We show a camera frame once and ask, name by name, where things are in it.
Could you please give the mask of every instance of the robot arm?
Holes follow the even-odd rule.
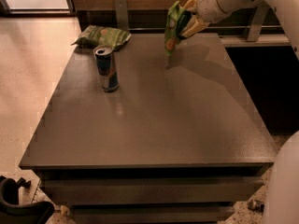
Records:
[[[180,35],[188,38],[217,23],[241,8],[257,7],[267,3],[276,12],[278,20],[299,59],[299,0],[189,0],[183,7],[192,19]]]

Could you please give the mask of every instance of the gray table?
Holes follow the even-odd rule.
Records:
[[[226,219],[277,151],[217,35],[170,58],[163,35],[133,35],[115,61],[105,93],[93,51],[76,48],[20,167],[77,223]]]

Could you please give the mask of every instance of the white tile floor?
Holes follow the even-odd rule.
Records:
[[[21,190],[21,203],[32,201],[38,178],[22,171],[19,161],[75,48],[70,44],[79,33],[76,18],[0,18],[0,175],[32,180],[29,190]],[[281,146],[286,138],[275,137],[275,141]],[[267,182],[268,174],[263,178]],[[266,187],[262,187],[255,197],[263,201],[265,193]],[[261,223],[262,215],[250,212],[246,203],[237,203],[235,209],[237,213],[222,224]],[[71,222],[60,213],[49,221]]]

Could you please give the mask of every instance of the aluminum can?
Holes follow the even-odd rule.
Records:
[[[105,92],[115,91],[119,87],[119,81],[112,48],[99,46],[93,50],[93,54],[103,90]]]

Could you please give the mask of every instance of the tabletop surface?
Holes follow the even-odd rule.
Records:
[[[163,35],[114,52],[105,93],[92,49],[76,48],[20,163],[32,168],[271,163],[269,132],[220,39],[199,34],[171,57]]]

